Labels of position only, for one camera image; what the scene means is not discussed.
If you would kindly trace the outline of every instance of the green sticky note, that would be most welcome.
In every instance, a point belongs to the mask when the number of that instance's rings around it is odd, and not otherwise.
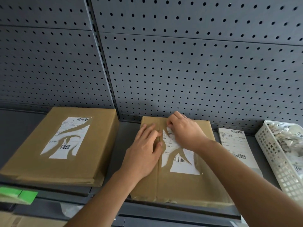
[[[38,192],[9,187],[0,187],[0,202],[30,205]]]

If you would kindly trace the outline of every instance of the forearm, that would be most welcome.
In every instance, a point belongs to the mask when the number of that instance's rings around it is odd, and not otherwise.
[[[299,226],[303,209],[234,157],[210,141],[198,154],[212,169],[250,227]]]
[[[126,172],[117,171],[65,227],[108,227],[111,226],[123,202],[137,181]]]

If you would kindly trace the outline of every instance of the person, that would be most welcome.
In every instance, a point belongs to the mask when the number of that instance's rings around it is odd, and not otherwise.
[[[176,141],[197,153],[218,177],[250,227],[303,226],[303,209],[234,157],[221,144],[206,137],[196,122],[178,111],[167,119]],[[121,168],[65,227],[111,226],[124,200],[136,184],[149,175],[162,154],[161,132],[144,124],[127,149]]]

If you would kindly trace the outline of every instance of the paper scrap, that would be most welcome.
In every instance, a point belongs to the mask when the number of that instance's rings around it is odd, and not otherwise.
[[[81,129],[77,129],[78,126],[83,125],[89,120],[89,118],[81,117],[68,117],[64,120],[56,132],[54,137],[48,142],[41,154],[44,154],[57,145],[61,141],[61,144],[58,146],[56,151],[49,157],[50,159],[67,159],[68,153],[71,151],[71,154],[75,156],[79,150],[79,147],[86,135],[87,130],[89,129],[89,124]]]
[[[259,169],[243,131],[226,128],[218,130],[222,146],[248,167]]]
[[[169,155],[174,150],[181,148],[181,146],[176,142],[176,138],[172,130],[167,127],[167,131],[169,136],[166,134],[165,130],[163,130],[163,135],[162,135],[162,139],[165,142],[166,149],[165,152],[162,154],[161,167],[164,167],[167,164]],[[195,168],[194,152],[187,149],[183,149],[183,152],[189,162],[183,159],[178,153],[174,157],[174,161],[170,169],[170,172],[200,175],[200,172]]]

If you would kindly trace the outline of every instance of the white plastic basket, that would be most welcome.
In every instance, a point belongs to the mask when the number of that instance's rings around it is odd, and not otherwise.
[[[287,159],[283,149],[268,127],[278,121],[265,120],[255,137],[267,158],[272,171],[284,193],[303,206],[303,181]],[[295,123],[283,122],[292,133],[303,134],[303,128]]]

